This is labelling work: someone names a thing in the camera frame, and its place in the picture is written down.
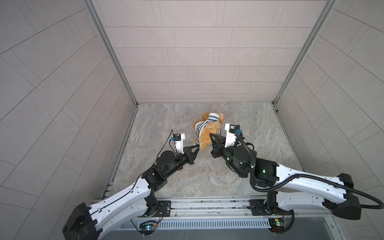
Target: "marble floor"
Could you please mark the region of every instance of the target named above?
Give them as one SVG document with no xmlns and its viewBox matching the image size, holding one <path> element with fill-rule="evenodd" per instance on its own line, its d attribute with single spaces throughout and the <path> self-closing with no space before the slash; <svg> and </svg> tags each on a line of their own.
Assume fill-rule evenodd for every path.
<svg viewBox="0 0 384 240">
<path fill-rule="evenodd" d="M 245 141 L 255 145 L 258 157 L 302 170 L 271 103 L 140 104 L 114 179 L 114 192 L 132 184 L 155 162 L 171 129 L 175 133 L 185 133 L 184 146 L 193 145 L 196 133 L 192 124 L 203 112 L 223 113 L 224 122 L 239 124 Z M 164 150 L 170 150 L 168 144 Z M 200 151 L 195 164 L 187 164 L 170 176 L 155 196 L 260 195 L 249 185 L 249 177 L 238 177 L 222 158 L 214 159 L 211 150 Z"/>
</svg>

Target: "striped shirt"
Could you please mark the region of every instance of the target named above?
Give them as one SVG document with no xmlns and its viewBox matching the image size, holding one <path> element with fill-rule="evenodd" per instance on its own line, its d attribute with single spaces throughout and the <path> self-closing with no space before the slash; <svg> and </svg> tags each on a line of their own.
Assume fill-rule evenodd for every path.
<svg viewBox="0 0 384 240">
<path fill-rule="evenodd" d="M 196 134 L 197 134 L 197 142 L 195 142 L 195 145 L 200 145 L 199 138 L 200 138 L 201 130 L 207 125 L 207 123 L 217 122 L 218 120 L 219 120 L 218 114 L 210 113 L 207 120 L 196 123 L 195 130 L 196 130 Z"/>
</svg>

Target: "teddy bear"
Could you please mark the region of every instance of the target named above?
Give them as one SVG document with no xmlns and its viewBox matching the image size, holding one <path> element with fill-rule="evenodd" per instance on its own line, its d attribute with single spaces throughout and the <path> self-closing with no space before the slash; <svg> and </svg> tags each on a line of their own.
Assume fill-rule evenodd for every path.
<svg viewBox="0 0 384 240">
<path fill-rule="evenodd" d="M 203 113 L 201 119 L 193 123 L 193 128 L 196 130 L 197 139 L 195 145 L 200 145 L 200 150 L 212 145 L 209 134 L 221 134 L 221 126 L 224 122 L 222 113 Z"/>
</svg>

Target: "ventilation grille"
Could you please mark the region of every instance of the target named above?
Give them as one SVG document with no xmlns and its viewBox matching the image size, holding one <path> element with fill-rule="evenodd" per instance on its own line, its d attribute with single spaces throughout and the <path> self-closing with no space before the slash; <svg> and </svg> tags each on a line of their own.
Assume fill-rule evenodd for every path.
<svg viewBox="0 0 384 240">
<path fill-rule="evenodd" d="M 163 220 L 157 229 L 224 229 L 224 228 L 271 228 L 268 219 L 169 219 Z"/>
</svg>

